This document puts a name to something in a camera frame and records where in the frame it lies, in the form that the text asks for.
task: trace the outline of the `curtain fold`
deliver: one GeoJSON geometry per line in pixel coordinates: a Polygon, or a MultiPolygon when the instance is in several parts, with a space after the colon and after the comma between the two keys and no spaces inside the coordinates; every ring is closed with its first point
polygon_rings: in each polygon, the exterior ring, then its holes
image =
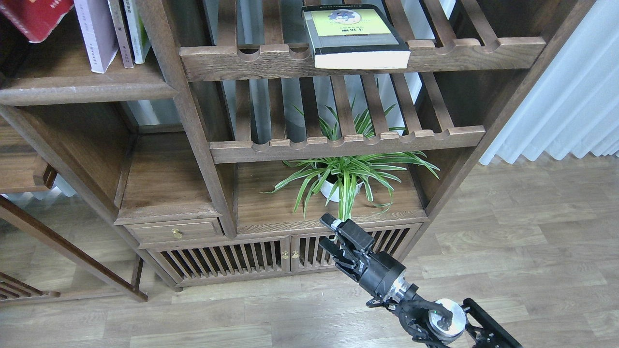
{"type": "Polygon", "coordinates": [[[480,159],[619,157],[619,2],[598,0],[480,159]]]}

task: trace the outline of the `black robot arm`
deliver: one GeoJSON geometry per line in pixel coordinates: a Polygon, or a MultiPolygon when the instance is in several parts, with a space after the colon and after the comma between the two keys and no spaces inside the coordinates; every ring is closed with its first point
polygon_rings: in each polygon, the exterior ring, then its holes
{"type": "Polygon", "coordinates": [[[404,265],[384,251],[372,252],[374,238],[352,220],[343,222],[327,213],[320,221],[335,232],[336,240],[320,242],[335,266],[372,296],[368,307],[384,307],[396,315],[413,341],[428,348],[449,348],[466,331],[475,340],[474,348],[522,348],[470,298],[458,305],[448,298],[431,302],[419,296],[418,287],[404,279],[404,265]],[[467,315],[481,327],[470,324],[467,315]]]}

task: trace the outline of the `cabinet door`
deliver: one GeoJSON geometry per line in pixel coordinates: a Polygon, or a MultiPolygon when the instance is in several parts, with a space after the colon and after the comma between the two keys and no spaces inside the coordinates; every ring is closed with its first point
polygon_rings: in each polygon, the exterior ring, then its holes
{"type": "Polygon", "coordinates": [[[179,287],[272,277],[290,272],[290,238],[224,241],[193,248],[150,249],[179,287]]]}
{"type": "MultiPolygon", "coordinates": [[[[385,227],[381,230],[368,231],[376,240],[372,251],[386,251],[393,255],[407,237],[411,237],[421,224],[385,227]]],[[[333,233],[312,233],[290,237],[290,270],[293,272],[308,272],[335,267],[331,256],[319,245],[324,238],[333,239],[333,233]]]]}

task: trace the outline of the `spider plant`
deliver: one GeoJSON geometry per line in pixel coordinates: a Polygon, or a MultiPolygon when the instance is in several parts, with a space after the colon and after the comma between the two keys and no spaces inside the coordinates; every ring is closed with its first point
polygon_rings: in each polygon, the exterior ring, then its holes
{"type": "MultiPolygon", "coordinates": [[[[395,104],[387,108],[384,113],[387,115],[395,104]]],[[[295,108],[301,115],[303,112],[296,106],[295,108]]],[[[322,134],[330,140],[336,140],[339,129],[339,117],[333,108],[327,106],[327,109],[333,114],[335,118],[335,125],[331,126],[328,122],[320,118],[320,125],[322,134]]],[[[363,134],[365,137],[373,137],[374,127],[372,126],[370,112],[366,108],[363,112],[357,114],[354,117],[355,130],[357,134],[363,134]]],[[[404,130],[400,127],[389,128],[390,131],[404,130]]],[[[351,217],[352,206],[357,195],[357,184],[363,183],[365,187],[365,197],[369,202],[374,201],[372,193],[372,187],[374,181],[378,182],[381,186],[385,187],[389,193],[391,201],[385,204],[374,204],[375,207],[385,208],[377,214],[386,212],[393,203],[394,188],[389,183],[389,180],[401,182],[401,180],[388,173],[390,171],[403,171],[405,167],[401,167],[396,164],[415,164],[426,167],[429,171],[438,178],[436,171],[439,170],[432,163],[422,159],[425,154],[421,151],[403,151],[392,152],[389,154],[371,154],[371,155],[354,155],[354,156],[341,156],[341,157],[321,157],[315,159],[306,160],[291,160],[284,161],[284,164],[289,167],[300,167],[298,171],[292,173],[286,179],[280,181],[275,185],[273,191],[268,193],[275,193],[295,180],[302,180],[301,188],[297,194],[297,200],[293,208],[293,212],[296,212],[301,202],[303,201],[303,217],[305,218],[306,210],[310,198],[320,192],[322,185],[325,181],[329,180],[333,183],[331,192],[328,194],[327,203],[329,199],[339,191],[339,208],[338,219],[346,221],[351,217]]]]}

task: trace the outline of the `drawer knob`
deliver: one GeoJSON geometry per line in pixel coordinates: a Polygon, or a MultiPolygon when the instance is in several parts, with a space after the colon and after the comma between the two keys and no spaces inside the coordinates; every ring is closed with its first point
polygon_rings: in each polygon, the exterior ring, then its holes
{"type": "Polygon", "coordinates": [[[172,235],[173,235],[173,236],[174,236],[174,238],[176,238],[176,239],[181,239],[181,238],[183,237],[183,233],[182,233],[182,232],[180,232],[180,231],[178,230],[178,228],[173,228],[173,229],[172,229],[172,235]]]}

